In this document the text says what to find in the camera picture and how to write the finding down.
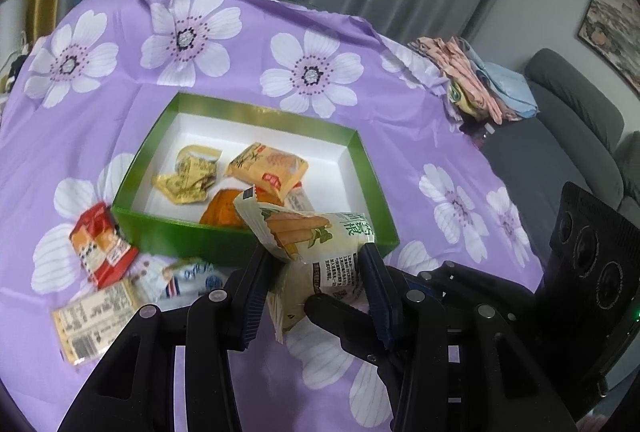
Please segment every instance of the floral tablecloth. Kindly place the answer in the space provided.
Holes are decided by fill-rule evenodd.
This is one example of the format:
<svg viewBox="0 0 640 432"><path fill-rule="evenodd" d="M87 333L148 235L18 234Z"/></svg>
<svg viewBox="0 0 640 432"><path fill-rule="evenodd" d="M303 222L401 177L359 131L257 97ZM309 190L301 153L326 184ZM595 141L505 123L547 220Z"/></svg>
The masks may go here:
<svg viewBox="0 0 640 432"><path fill-rule="evenodd" d="M449 121L445 86L359 18L273 0L80 3L37 42L0 127L0 378L35 429L56 430L95 365L65 362L50 318L88 291L69 231L113 200L176 87L356 128L401 237L389 264L451 259L534 289L542 270L517 210ZM169 260L142 255L130 274ZM375 368L306 319L281 345L265 314L230 362L245 431L388 430Z"/></svg>

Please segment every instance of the wall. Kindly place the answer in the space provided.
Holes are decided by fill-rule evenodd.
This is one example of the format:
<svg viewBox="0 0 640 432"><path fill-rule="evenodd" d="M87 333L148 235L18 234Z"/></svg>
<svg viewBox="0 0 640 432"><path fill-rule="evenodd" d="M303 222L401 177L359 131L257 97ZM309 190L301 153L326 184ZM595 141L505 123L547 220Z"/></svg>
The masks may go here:
<svg viewBox="0 0 640 432"><path fill-rule="evenodd" d="M470 42L483 59L519 71L540 48L553 49L616 105L625 119L624 134L640 130L638 95L576 37L590 1L496 0Z"/></svg>

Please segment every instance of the metal screw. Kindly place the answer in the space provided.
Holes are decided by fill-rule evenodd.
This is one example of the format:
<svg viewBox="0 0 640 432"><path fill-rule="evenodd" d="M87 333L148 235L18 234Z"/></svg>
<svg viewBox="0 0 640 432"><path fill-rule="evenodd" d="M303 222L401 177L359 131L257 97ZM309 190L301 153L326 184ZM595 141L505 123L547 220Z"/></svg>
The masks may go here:
<svg viewBox="0 0 640 432"><path fill-rule="evenodd" d="M406 297L411 302L422 302L424 300L424 293L419 289L410 289L406 292Z"/></svg>
<svg viewBox="0 0 640 432"><path fill-rule="evenodd" d="M156 306L144 306L141 310L140 310L140 316L143 318L151 318L153 315L156 314Z"/></svg>
<svg viewBox="0 0 640 432"><path fill-rule="evenodd" d="M482 304L480 307L478 307L478 313L480 314L481 317L484 317L484 318L495 317L495 309L492 308L491 306L488 306L487 304Z"/></svg>
<svg viewBox="0 0 640 432"><path fill-rule="evenodd" d="M223 289L215 289L209 293L209 300L212 302L222 302L226 300L226 291Z"/></svg>

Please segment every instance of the blue gripper pad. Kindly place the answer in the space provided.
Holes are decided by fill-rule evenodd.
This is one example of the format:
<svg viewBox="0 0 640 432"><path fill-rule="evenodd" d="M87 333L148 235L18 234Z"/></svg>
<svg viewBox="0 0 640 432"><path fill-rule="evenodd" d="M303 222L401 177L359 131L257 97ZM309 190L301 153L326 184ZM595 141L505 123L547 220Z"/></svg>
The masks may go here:
<svg viewBox="0 0 640 432"><path fill-rule="evenodd" d="M358 252L358 270L376 335L387 349L391 349L402 323L402 299L375 244L365 244Z"/></svg>

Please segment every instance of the barcode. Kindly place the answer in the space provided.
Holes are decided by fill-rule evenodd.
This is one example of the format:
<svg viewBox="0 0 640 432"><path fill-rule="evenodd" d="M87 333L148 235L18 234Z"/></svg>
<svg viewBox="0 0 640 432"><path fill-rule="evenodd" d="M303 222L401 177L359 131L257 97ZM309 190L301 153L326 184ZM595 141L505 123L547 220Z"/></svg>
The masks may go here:
<svg viewBox="0 0 640 432"><path fill-rule="evenodd" d="M71 346L76 352L78 360L84 360L85 358L92 358L98 354L98 350L95 348L94 338L91 335L79 336L71 341Z"/></svg>

